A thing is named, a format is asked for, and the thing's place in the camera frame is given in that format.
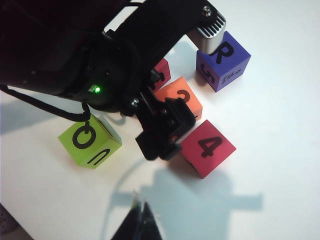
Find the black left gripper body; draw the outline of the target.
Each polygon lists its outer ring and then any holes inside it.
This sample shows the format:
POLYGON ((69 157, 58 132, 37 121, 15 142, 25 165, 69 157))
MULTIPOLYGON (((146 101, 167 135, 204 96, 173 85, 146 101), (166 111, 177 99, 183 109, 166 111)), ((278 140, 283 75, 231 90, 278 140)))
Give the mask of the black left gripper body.
POLYGON ((117 77, 111 106, 125 116, 136 116, 142 133, 136 142, 147 160, 169 160, 179 150, 177 140, 196 122, 182 99, 158 100, 151 90, 159 79, 156 64, 187 35, 198 49, 212 53, 218 46, 218 11, 207 0, 146 0, 107 39, 115 45, 117 77))

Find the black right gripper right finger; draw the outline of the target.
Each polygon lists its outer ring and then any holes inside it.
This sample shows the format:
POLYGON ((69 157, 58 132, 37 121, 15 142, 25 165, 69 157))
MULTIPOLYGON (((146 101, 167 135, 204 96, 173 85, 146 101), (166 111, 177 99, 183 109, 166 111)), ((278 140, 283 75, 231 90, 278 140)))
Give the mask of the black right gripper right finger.
POLYGON ((160 230, 148 202, 144 203, 141 216, 141 239, 162 240, 160 230))

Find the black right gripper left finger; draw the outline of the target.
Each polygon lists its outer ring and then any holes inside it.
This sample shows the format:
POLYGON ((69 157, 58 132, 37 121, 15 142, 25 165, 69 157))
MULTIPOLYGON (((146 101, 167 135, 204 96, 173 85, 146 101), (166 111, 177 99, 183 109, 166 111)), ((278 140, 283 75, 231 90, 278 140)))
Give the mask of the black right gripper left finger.
POLYGON ((137 240, 139 238, 140 224, 142 220, 142 202, 138 194, 134 192, 130 210, 119 228, 113 235, 113 240, 137 240))

